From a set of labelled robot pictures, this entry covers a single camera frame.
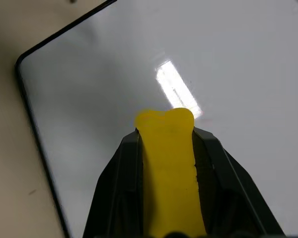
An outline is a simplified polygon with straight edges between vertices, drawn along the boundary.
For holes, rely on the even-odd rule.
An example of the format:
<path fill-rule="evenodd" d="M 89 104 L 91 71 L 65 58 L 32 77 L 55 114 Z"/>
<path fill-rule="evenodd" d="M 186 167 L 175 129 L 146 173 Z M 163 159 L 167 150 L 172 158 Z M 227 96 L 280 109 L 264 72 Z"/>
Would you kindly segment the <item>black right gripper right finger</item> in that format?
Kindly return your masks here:
<path fill-rule="evenodd" d="M 210 132 L 192 132 L 200 207 L 206 233 L 221 238 L 284 232 L 246 169 Z"/>

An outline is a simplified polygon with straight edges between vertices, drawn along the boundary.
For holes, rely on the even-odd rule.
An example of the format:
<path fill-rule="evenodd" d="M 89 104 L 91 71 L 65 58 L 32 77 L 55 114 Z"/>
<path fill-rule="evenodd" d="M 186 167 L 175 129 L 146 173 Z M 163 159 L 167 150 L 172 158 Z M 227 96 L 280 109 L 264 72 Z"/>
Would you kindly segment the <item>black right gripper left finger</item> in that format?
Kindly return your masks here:
<path fill-rule="evenodd" d="M 143 142 L 123 137 L 100 174 L 82 238 L 149 238 L 144 226 Z"/>

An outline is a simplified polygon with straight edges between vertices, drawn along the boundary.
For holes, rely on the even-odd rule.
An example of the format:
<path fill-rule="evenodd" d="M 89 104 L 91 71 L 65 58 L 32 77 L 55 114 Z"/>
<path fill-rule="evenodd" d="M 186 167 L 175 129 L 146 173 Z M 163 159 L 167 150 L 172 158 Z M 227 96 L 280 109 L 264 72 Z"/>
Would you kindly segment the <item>yellow bone-shaped toy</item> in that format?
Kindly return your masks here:
<path fill-rule="evenodd" d="M 192 142 L 193 114 L 186 108 L 144 111 L 137 115 L 135 127 L 143 142 L 145 235 L 205 236 Z"/>

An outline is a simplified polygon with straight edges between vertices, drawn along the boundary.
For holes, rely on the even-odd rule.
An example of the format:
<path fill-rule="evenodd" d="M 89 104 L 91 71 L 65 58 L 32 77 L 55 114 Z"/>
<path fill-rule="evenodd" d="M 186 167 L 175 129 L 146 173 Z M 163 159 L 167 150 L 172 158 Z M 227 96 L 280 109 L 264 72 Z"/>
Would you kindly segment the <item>black-framed whiteboard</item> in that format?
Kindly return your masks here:
<path fill-rule="evenodd" d="M 298 0 L 106 0 L 15 73 L 67 237 L 136 115 L 178 107 L 298 235 Z"/>

